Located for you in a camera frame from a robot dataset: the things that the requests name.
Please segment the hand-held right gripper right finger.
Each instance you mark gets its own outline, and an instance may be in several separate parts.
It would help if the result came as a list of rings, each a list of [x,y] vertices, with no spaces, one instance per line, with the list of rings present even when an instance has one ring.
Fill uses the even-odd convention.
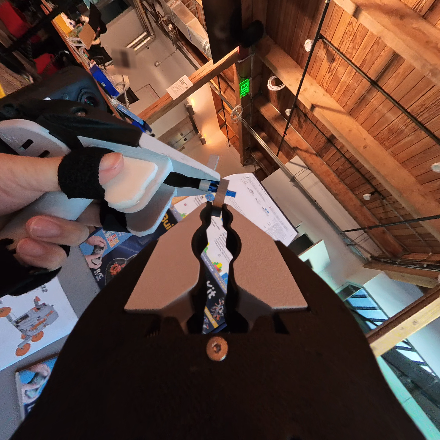
[[[222,207],[230,262],[225,321],[247,333],[263,316],[306,310],[308,304],[272,237],[232,206]]]

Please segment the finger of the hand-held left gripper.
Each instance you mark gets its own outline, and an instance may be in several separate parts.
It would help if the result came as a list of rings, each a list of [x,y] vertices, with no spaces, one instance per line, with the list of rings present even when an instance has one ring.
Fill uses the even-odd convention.
[[[176,188],[217,189],[221,177],[215,170],[184,155],[163,142],[142,133],[139,146],[118,144],[91,137],[78,137],[83,146],[107,148],[121,153],[124,157],[154,162],[160,183]]]
[[[147,205],[138,212],[126,213],[126,228],[137,237],[154,233],[174,197],[174,187],[160,186]]]

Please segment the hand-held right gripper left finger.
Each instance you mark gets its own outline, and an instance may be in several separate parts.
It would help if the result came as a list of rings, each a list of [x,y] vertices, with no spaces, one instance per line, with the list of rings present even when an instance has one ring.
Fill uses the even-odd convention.
[[[201,333],[206,289],[200,255],[193,245],[206,232],[211,203],[198,206],[158,239],[124,309],[129,313],[176,318],[184,332]]]

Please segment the light grey technic beam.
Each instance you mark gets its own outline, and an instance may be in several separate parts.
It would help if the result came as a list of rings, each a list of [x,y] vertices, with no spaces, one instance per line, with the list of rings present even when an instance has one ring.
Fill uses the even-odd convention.
[[[228,185],[228,179],[221,179],[218,183],[212,181],[209,184],[209,191],[216,193],[212,202],[212,216],[221,217],[225,198],[236,196],[236,192],[229,190]]]

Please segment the grey desk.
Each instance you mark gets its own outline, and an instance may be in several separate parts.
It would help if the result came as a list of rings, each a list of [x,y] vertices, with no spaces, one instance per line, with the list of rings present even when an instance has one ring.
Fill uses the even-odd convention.
[[[80,317],[100,289],[78,247],[71,248],[70,255],[59,273],[58,279],[77,317]],[[54,357],[62,350],[66,340],[67,336],[64,336],[1,371],[1,439],[9,439],[21,423],[15,372],[27,365],[33,365],[43,359]]]

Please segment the person's left hand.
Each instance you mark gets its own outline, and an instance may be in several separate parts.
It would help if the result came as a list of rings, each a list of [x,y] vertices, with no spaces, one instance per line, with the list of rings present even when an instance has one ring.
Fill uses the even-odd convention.
[[[21,209],[41,195],[59,191],[58,166],[61,157],[23,157],[1,153],[0,221],[1,230]],[[15,257],[21,263],[53,271],[67,259],[60,245],[77,246],[89,236],[92,227],[100,227],[100,202],[93,201],[78,217],[68,221],[58,217],[35,216],[25,226],[25,238],[16,246]]]

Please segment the blue storage bin with lid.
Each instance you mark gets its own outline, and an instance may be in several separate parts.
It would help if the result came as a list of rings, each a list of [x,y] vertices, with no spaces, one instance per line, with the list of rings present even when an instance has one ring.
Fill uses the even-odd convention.
[[[149,124],[147,124],[146,121],[141,119],[139,116],[137,116],[134,113],[132,113],[128,108],[123,106],[121,103],[119,103],[116,106],[116,110],[120,114],[124,115],[125,117],[128,117],[132,121],[131,124],[133,124],[136,127],[140,128],[142,132],[155,137],[155,135],[154,135],[151,127],[149,126]]]

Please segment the blue robot kit box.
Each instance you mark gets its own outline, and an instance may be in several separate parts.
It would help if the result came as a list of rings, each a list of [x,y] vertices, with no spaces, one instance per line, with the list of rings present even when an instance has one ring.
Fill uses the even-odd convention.
[[[183,209],[171,205],[153,234],[138,237],[124,232],[97,229],[80,250],[91,273],[102,289],[151,241],[171,230],[189,213],[189,202],[181,204]],[[207,229],[208,243],[201,258],[206,267],[207,301],[203,333],[217,333],[226,328],[224,318],[227,294],[228,270],[231,256],[226,248],[226,231],[221,218],[214,217]]]

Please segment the red storage bin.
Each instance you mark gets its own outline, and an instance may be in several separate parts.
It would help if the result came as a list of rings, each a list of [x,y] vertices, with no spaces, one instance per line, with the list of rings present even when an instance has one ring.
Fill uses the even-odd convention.
[[[60,70],[60,67],[56,61],[56,57],[50,53],[44,53],[34,60],[37,74],[43,79],[50,77],[55,72]]]
[[[3,1],[0,4],[0,19],[6,26],[10,34],[14,37],[21,37],[30,29],[25,15],[13,6],[9,1]]]

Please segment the white instruction poster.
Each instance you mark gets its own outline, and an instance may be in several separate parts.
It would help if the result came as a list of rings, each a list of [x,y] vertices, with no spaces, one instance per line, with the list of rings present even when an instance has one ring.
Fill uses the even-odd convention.
[[[266,232],[275,241],[289,245],[298,232],[289,223],[266,192],[256,176],[252,173],[233,174],[226,177],[229,180],[228,190],[236,193],[235,197],[226,197],[225,203]],[[227,232],[223,227],[221,217],[212,217],[207,229],[207,241],[202,259],[208,267],[215,269],[218,275],[226,281],[228,277],[231,253],[226,248]]]

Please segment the white paper notice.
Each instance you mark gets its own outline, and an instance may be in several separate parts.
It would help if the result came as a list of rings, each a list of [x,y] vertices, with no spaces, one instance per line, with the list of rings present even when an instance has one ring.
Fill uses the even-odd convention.
[[[176,100],[179,96],[184,94],[193,86],[193,83],[187,75],[183,75],[174,84],[166,89],[167,93],[173,100]]]

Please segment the long wooden workbench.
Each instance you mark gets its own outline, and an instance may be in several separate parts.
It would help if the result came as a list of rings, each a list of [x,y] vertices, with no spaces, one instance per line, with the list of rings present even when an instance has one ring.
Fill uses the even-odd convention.
[[[54,27],[54,29],[59,34],[59,36],[61,37],[61,39],[63,40],[63,42],[65,43],[65,45],[67,46],[69,52],[75,58],[75,60],[78,63],[80,63],[82,65],[82,67],[90,74],[89,69],[93,63],[91,63],[88,60],[88,58],[86,57],[87,52],[85,50],[85,45],[83,44],[82,40],[77,37],[75,37],[75,38],[69,37],[63,31],[62,27],[58,24],[58,22],[56,21],[55,18],[53,18],[51,20],[51,23],[52,23],[52,26]],[[119,102],[116,98],[108,96],[107,93],[105,92],[105,90],[103,90],[103,88],[97,83],[97,81],[95,79],[94,79],[94,81],[99,89],[101,96],[105,100],[105,102],[107,104],[107,108],[108,108],[108,110],[110,110],[110,113],[114,117],[117,117],[117,118],[131,124],[132,121],[128,117],[125,117],[124,115],[120,114],[116,110],[116,106],[121,102]]]

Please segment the open instruction booklet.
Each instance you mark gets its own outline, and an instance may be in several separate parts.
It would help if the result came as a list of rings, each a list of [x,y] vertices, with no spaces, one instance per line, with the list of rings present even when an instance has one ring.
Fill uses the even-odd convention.
[[[77,316],[58,278],[0,301],[0,369],[68,335]]]

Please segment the blue robot kit manual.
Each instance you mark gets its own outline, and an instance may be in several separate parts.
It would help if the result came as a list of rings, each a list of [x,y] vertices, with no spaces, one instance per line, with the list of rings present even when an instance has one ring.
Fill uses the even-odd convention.
[[[42,360],[15,373],[21,420],[35,406],[52,373],[58,356]]]

